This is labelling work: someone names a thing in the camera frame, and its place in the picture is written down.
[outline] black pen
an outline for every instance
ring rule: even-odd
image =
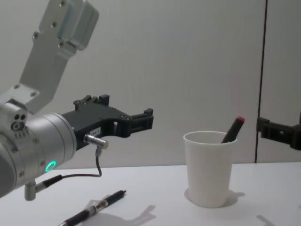
[[[113,203],[117,202],[119,199],[123,198],[126,191],[119,191],[114,193],[113,195],[109,196],[106,199],[101,200],[96,205],[89,207],[88,209],[83,210],[79,214],[73,216],[72,218],[65,220],[60,226],[75,226],[84,220],[89,219],[90,217],[94,216],[99,211],[103,210],[104,208],[112,205]]]
[[[227,134],[225,135],[224,139],[222,140],[222,144],[235,141],[244,122],[245,119],[243,117],[241,116],[237,117],[233,122],[231,128],[228,130]]]

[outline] white wall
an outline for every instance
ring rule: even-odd
[[[100,18],[87,50],[65,71],[42,113],[73,110],[73,100],[109,94],[129,114],[154,108],[153,130],[108,137],[103,166],[184,164],[182,136],[226,131],[246,117],[235,162],[253,162],[264,1],[91,0]],[[47,1],[0,2],[0,68],[4,92],[21,75]],[[94,167],[94,148],[66,168]]]
[[[301,111],[301,1],[269,1],[261,117],[296,125]],[[301,161],[301,151],[259,139],[258,162]]]

